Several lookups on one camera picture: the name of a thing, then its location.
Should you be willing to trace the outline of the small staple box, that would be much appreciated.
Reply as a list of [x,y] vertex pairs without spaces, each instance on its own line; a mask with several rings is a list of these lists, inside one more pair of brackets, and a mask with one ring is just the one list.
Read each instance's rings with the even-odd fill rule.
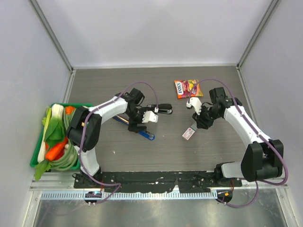
[[196,125],[196,123],[194,123],[190,127],[187,128],[187,130],[182,134],[182,137],[185,140],[189,140],[196,131],[197,131],[197,125]]

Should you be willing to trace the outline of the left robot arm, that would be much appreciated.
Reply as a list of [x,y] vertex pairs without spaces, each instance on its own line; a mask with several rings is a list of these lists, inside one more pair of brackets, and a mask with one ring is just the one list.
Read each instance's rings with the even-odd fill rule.
[[146,130],[145,126],[139,126],[143,121],[144,111],[140,110],[140,104],[144,99],[143,93],[133,88],[129,93],[115,95],[99,107],[81,106],[75,110],[66,135],[78,153],[80,172],[89,188],[95,189],[101,182],[101,168],[95,152],[101,125],[123,113],[129,117],[129,131],[138,133]]

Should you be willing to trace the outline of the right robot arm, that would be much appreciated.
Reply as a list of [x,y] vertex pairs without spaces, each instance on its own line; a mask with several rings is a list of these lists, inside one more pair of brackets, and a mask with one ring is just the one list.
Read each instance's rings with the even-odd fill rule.
[[195,110],[192,117],[197,128],[207,130],[216,119],[222,118],[234,128],[246,148],[242,161],[216,165],[215,184],[224,187],[231,178],[253,182],[280,177],[283,173],[283,143],[262,132],[246,114],[241,102],[237,98],[229,98],[223,87],[210,90],[209,95],[211,102],[207,105],[197,97],[187,101],[187,108]]

